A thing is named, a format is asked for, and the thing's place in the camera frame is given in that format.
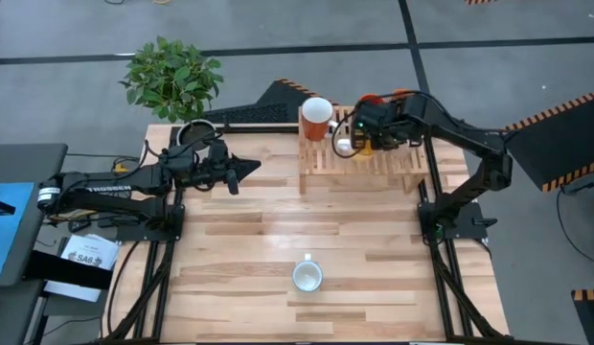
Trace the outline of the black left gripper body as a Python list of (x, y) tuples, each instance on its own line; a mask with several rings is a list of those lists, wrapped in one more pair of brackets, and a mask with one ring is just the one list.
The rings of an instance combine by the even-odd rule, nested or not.
[(223, 140), (214, 140), (209, 147), (208, 156), (201, 163), (203, 178), (199, 184), (199, 191), (209, 192), (217, 182), (223, 182), (228, 186), (231, 195), (237, 195), (239, 163), (240, 159), (235, 154), (229, 154)]

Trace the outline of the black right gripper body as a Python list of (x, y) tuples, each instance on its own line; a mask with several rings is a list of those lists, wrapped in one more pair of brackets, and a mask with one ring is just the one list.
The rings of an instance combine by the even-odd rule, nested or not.
[(388, 123), (387, 103), (359, 102), (352, 120), (352, 147), (355, 150), (388, 150), (392, 141), (385, 125)]

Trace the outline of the yellow mug white handle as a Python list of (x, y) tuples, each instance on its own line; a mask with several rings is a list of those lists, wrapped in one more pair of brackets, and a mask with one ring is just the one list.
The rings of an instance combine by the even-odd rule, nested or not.
[(364, 149), (354, 149), (350, 139), (337, 139), (334, 142), (334, 148), (336, 154), (343, 158), (356, 158), (357, 156), (368, 157), (375, 153), (372, 150), (369, 141), (366, 142), (366, 147)]

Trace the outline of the orange-red glossy mug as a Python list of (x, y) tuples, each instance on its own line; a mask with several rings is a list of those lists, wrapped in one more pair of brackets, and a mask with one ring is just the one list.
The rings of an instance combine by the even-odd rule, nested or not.
[(319, 97), (305, 100), (301, 106), (304, 136), (312, 142), (323, 140), (333, 116), (334, 108), (330, 101)]

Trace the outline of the wooden slatted rack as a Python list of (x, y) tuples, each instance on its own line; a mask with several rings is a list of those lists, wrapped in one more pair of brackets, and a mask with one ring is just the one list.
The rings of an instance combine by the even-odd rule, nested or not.
[(307, 139), (305, 132), (305, 119), (300, 116), (298, 189), (302, 195), (309, 187), (345, 191), (400, 188), (409, 194), (429, 175), (422, 146), (402, 145), (396, 150), (380, 150), (343, 159), (332, 150), (331, 130), (318, 142)]

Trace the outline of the green plant in white pot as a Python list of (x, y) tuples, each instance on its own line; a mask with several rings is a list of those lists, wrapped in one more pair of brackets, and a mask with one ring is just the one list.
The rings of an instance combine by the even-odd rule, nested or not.
[(204, 121), (224, 83), (221, 62), (204, 55), (193, 44), (157, 36), (138, 49), (119, 81), (130, 105), (149, 108), (151, 114), (172, 124), (182, 124), (176, 135), (179, 145), (202, 150), (216, 136)]

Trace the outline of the white mug teal leaf pattern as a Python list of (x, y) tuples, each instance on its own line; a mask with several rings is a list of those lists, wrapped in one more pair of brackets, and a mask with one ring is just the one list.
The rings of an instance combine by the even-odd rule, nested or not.
[(294, 266), (291, 278), (294, 286), (299, 290), (303, 292), (314, 292), (322, 285), (323, 270), (312, 259), (310, 253), (305, 253), (304, 259)]

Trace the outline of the white printed booklet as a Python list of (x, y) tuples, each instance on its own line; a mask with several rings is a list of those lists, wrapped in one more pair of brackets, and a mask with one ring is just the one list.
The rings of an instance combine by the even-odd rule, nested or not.
[(119, 244), (98, 235), (72, 235), (60, 257), (82, 265), (110, 270), (116, 263), (119, 249)]

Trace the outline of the grey desk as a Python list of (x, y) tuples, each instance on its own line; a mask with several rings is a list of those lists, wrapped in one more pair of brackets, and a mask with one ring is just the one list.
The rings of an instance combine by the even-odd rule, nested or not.
[(59, 173), (64, 144), (0, 145), (0, 184), (33, 182), (25, 214), (0, 275), (0, 345), (22, 345), (31, 323), (41, 280), (25, 280), (23, 272), (43, 220), (37, 209), (37, 184)]

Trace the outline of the white paper sheet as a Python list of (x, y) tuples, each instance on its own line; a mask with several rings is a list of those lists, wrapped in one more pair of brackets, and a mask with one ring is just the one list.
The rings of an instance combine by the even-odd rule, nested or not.
[(55, 281), (48, 281), (44, 290), (53, 294), (63, 295), (87, 302), (97, 302), (102, 292), (97, 288), (81, 287)]

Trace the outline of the light blue flat panel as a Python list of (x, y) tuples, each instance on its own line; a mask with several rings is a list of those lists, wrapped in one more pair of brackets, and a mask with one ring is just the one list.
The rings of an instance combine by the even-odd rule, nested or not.
[(12, 215), (0, 216), (0, 275), (5, 270), (4, 266), (11, 245), (25, 214), (33, 188), (33, 182), (0, 184), (0, 201), (15, 208)]

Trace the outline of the black aluminium table frame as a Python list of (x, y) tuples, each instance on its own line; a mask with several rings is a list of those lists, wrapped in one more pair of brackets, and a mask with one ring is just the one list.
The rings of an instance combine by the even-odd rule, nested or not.
[[(420, 186), (298, 189), (292, 125), (235, 126), (225, 137), (262, 161), (238, 195), (184, 195), (186, 220), (166, 283), (137, 334), (164, 343), (441, 340), (475, 334), (439, 288), (418, 223)], [(292, 282), (310, 253), (323, 270), (314, 292)]]

